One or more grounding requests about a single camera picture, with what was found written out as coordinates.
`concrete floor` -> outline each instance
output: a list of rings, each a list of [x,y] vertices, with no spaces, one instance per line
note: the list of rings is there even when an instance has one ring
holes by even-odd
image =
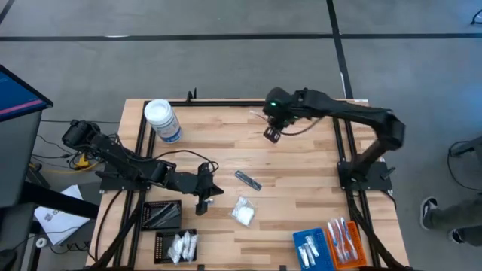
[[[5,5],[7,0],[0,0]],[[477,1],[335,0],[342,34],[482,32],[468,23]],[[15,0],[0,24],[5,36],[331,33],[323,0]],[[474,196],[446,165],[451,143],[482,135],[482,40],[343,40],[353,95],[394,109],[407,125],[404,147],[385,156],[410,264],[423,270],[478,270],[482,248],[456,245],[418,225],[419,203],[441,207]],[[203,98],[262,98],[274,86],[311,87],[343,98],[332,39],[257,41],[0,42],[0,62],[54,102],[45,120],[119,121],[128,98],[178,98],[197,87]],[[60,142],[66,123],[42,123]],[[104,132],[117,125],[103,124]],[[38,141],[35,153],[59,154]],[[482,188],[472,154],[453,161],[457,178]],[[46,178],[54,189],[82,184],[99,201],[92,174]],[[90,240],[85,229],[72,240]],[[80,269],[86,254],[42,251],[39,270]]]

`sneaker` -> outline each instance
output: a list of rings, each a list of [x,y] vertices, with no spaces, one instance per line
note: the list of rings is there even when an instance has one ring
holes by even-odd
[[[434,210],[437,207],[437,200],[434,197],[429,197],[422,201],[422,204],[420,205],[420,226],[424,230],[429,230],[428,227],[423,223],[426,221],[426,215],[429,213],[429,211]]]
[[[459,230],[451,230],[448,237],[450,241],[455,242],[456,244],[464,243],[464,240],[462,240],[462,236],[460,235]]]

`blue label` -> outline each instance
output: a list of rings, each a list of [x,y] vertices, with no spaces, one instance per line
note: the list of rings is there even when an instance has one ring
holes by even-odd
[[[173,143],[173,142],[176,142],[178,141],[182,136],[182,129],[181,127],[179,127],[179,129],[177,130],[177,132],[175,132],[174,135],[171,135],[169,137],[160,137],[164,142],[168,142],[168,143]]]

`wooden table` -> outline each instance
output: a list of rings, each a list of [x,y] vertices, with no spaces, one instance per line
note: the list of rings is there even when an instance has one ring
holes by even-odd
[[[119,127],[119,136],[125,147],[134,149],[142,117],[143,99],[126,101]],[[350,101],[366,105],[366,101]],[[156,137],[154,156],[165,151],[189,149],[219,163],[215,183],[224,194],[215,196],[215,203],[207,213],[196,216],[197,197],[153,187],[146,201],[182,200],[182,228],[195,228],[200,234],[197,262],[192,265],[154,264],[155,232],[141,232],[135,269],[271,269],[286,265],[300,269],[295,254],[293,232],[325,227],[330,218],[349,217],[345,193],[339,188],[336,163],[339,161],[330,117],[309,132],[297,136],[283,136],[277,144],[263,137],[266,123],[250,114],[261,108],[242,107],[175,107],[175,113],[184,135],[175,144],[163,143]],[[303,129],[310,122],[300,120],[286,132]],[[340,122],[345,146],[348,146],[343,121]],[[375,139],[371,128],[352,124],[358,152]],[[145,155],[150,126],[145,133],[142,153]],[[164,157],[177,163],[178,171],[196,172],[203,162],[188,153]],[[253,190],[234,177],[236,170],[263,184],[261,191]],[[107,215],[100,239],[101,255],[119,231],[126,192],[113,204]],[[95,244],[99,222],[114,191],[103,195],[92,243]],[[404,243],[393,203],[381,192],[368,191],[374,230],[382,243],[402,264],[408,265]],[[239,196],[246,196],[255,205],[256,213],[250,228],[230,216]],[[124,243],[121,265],[127,264],[131,233]],[[368,242],[365,254],[370,260]]]

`monitor screen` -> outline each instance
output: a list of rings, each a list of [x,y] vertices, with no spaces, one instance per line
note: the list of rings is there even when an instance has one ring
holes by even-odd
[[[0,121],[52,106],[37,90],[4,67],[0,68]]]

